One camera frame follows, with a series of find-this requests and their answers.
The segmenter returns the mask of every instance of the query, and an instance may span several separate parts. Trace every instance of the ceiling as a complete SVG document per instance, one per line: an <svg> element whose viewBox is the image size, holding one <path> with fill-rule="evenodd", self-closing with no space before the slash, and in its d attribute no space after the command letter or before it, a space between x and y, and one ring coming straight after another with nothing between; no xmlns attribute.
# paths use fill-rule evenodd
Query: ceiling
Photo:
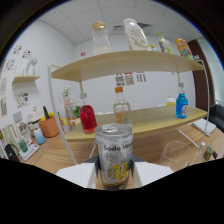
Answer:
<svg viewBox="0 0 224 224"><path fill-rule="evenodd" d="M114 31L114 26L123 26L126 18L152 25L147 35L162 32L165 39L183 38L187 42L203 37L180 14L151 0L73 0L47 12L39 20L79 44L92 39L91 25L99 20L106 23L110 36L124 34L124 29Z"/></svg>

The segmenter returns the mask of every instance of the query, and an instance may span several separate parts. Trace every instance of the plastic bottle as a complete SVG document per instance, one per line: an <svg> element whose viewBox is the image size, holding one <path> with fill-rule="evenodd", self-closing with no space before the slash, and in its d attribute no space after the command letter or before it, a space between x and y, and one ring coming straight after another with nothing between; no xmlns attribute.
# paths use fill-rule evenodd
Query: plastic bottle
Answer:
<svg viewBox="0 0 224 224"><path fill-rule="evenodd" d="M180 56L183 56L185 58L188 58L194 61L194 57L191 53L191 50L184 39L180 39L180 38L176 39L175 44L177 45L177 48L180 52Z"/></svg>
<svg viewBox="0 0 224 224"><path fill-rule="evenodd" d="M97 21L92 25L92 36L94 55L112 52L105 22Z"/></svg>
<svg viewBox="0 0 224 224"><path fill-rule="evenodd" d="M176 117L184 119L187 118L188 100L185 96L184 83L179 82L179 96L176 100Z"/></svg>
<svg viewBox="0 0 224 224"><path fill-rule="evenodd" d="M116 87L115 93L117 94L117 100L114 102L113 109L117 123L132 126L131 107L123 97L123 87Z"/></svg>
<svg viewBox="0 0 224 224"><path fill-rule="evenodd" d="M166 105L167 105L167 106L170 106L170 105L176 105L176 99L175 99L175 98L170 98L170 97L168 97L168 98L166 99Z"/></svg>
<svg viewBox="0 0 224 224"><path fill-rule="evenodd" d="M150 46L151 46L151 50L152 50L152 51L158 51L158 50L156 49L156 46L155 46L154 44L151 44Z"/></svg>
<svg viewBox="0 0 224 224"><path fill-rule="evenodd" d="M87 102L87 94L81 93L80 99L83 101L83 106L79 109L79 116L84 133L95 132L97 123L93 108Z"/></svg>
<svg viewBox="0 0 224 224"><path fill-rule="evenodd" d="M151 50L144 31L134 19L127 18L123 21L123 24L125 26L125 35L128 39L130 50Z"/></svg>
<svg viewBox="0 0 224 224"><path fill-rule="evenodd" d="M164 39L163 34L161 32L157 33L157 36L159 37L159 46L161 48L161 51L172 54L173 50L170 45L170 42Z"/></svg>

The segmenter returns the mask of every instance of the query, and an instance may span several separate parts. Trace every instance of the white container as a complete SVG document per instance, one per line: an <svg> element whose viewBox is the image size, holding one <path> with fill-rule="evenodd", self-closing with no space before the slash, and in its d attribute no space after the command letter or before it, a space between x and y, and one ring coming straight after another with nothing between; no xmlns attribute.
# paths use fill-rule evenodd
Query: white container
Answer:
<svg viewBox="0 0 224 224"><path fill-rule="evenodd" d="M167 105L167 106L170 106L170 105L176 105L176 99L175 99L175 98L170 98L170 97L168 97L168 98L166 99L166 105Z"/></svg>
<svg viewBox="0 0 224 224"><path fill-rule="evenodd" d="M137 22L134 19L127 18L123 23L130 50L150 51L151 49L144 31Z"/></svg>

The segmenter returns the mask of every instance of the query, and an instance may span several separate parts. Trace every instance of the red bottle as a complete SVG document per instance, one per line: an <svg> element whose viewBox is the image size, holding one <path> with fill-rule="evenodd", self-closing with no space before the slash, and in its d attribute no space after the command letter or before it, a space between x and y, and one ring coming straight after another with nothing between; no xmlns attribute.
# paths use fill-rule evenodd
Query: red bottle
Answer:
<svg viewBox="0 0 224 224"><path fill-rule="evenodd" d="M87 103L87 94L80 94L83 100L83 106L79 109L79 116L84 133L93 133L96 130L97 123L93 108Z"/></svg>

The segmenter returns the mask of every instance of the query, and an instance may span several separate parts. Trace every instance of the yellow bottle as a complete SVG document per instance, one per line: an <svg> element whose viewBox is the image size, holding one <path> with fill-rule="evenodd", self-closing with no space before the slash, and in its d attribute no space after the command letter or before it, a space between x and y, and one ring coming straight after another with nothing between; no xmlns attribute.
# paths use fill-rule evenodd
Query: yellow bottle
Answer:
<svg viewBox="0 0 224 224"><path fill-rule="evenodd" d="M177 48L178 48L181 56L194 61L191 50L190 50L187 42L184 39L180 39L180 38L176 39L175 44L177 45Z"/></svg>

